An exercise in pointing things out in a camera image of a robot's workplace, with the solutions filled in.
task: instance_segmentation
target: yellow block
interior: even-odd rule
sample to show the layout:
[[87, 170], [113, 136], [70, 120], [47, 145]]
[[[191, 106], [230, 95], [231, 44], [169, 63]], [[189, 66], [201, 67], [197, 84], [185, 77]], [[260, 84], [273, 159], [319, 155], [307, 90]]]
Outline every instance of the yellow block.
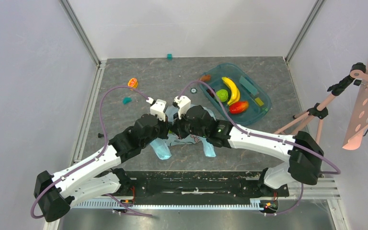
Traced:
[[256, 97], [254, 100], [260, 107], [262, 107], [264, 105], [262, 99], [260, 99], [259, 97]]

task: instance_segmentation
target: red mango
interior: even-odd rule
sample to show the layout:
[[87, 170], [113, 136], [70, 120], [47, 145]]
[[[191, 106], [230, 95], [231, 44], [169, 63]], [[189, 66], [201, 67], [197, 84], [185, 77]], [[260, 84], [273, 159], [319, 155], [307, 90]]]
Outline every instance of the red mango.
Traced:
[[232, 104], [231, 106], [229, 106], [229, 112], [231, 114], [240, 114], [240, 113], [246, 111], [246, 109], [248, 107], [249, 107], [249, 103], [247, 101], [236, 102], [236, 103]]

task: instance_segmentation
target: gray floor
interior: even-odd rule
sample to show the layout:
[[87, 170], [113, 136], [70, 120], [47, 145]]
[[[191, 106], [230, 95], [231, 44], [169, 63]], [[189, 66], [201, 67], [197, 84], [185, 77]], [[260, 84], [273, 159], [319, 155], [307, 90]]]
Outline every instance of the gray floor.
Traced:
[[[83, 158], [93, 154], [103, 146], [99, 122], [99, 101], [103, 94], [117, 85], [126, 85], [132, 77], [138, 79], [138, 89], [153, 99], [162, 99], [169, 104], [173, 98], [191, 81], [221, 63], [233, 63], [248, 74], [270, 96], [272, 109], [250, 128], [274, 132], [291, 121], [293, 114], [300, 112], [290, 74], [281, 57], [190, 57], [110, 59], [106, 63], [98, 100], [88, 132]], [[211, 109], [218, 119], [223, 117], [211, 105], [202, 92], [187, 92], [193, 104]], [[122, 100], [131, 97], [133, 102], [123, 105]], [[142, 114], [149, 112], [149, 104], [137, 93], [127, 89], [116, 90], [108, 95], [103, 105], [103, 119], [108, 135], [113, 137], [126, 127], [134, 124]], [[215, 148], [217, 157], [204, 156], [201, 143], [173, 146], [172, 157], [161, 161], [151, 147], [125, 162], [125, 170], [231, 170], [258, 171], [278, 165], [281, 161], [253, 151], [241, 149]]]
[[[280, 201], [280, 210], [294, 201]], [[263, 217], [256, 211], [142, 210], [153, 218], [119, 216], [111, 210], [72, 209], [62, 219], [61, 230], [332, 230], [326, 201], [303, 200], [290, 213]]]

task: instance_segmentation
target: black knob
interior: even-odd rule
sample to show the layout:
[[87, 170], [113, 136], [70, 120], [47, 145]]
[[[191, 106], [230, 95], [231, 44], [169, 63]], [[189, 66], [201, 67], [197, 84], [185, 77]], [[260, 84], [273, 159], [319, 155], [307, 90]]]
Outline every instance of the black knob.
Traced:
[[359, 86], [360, 84], [362, 84], [362, 80], [356, 79], [356, 80], [353, 82], [353, 84], [354, 84], [355, 86]]

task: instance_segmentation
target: green toy vegetable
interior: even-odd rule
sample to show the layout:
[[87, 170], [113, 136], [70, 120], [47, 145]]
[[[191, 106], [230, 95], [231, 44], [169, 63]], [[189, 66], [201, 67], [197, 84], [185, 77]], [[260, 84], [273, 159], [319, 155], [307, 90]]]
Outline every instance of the green toy vegetable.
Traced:
[[217, 91], [217, 96], [221, 102], [225, 102], [228, 100], [229, 94], [228, 91], [222, 89]]

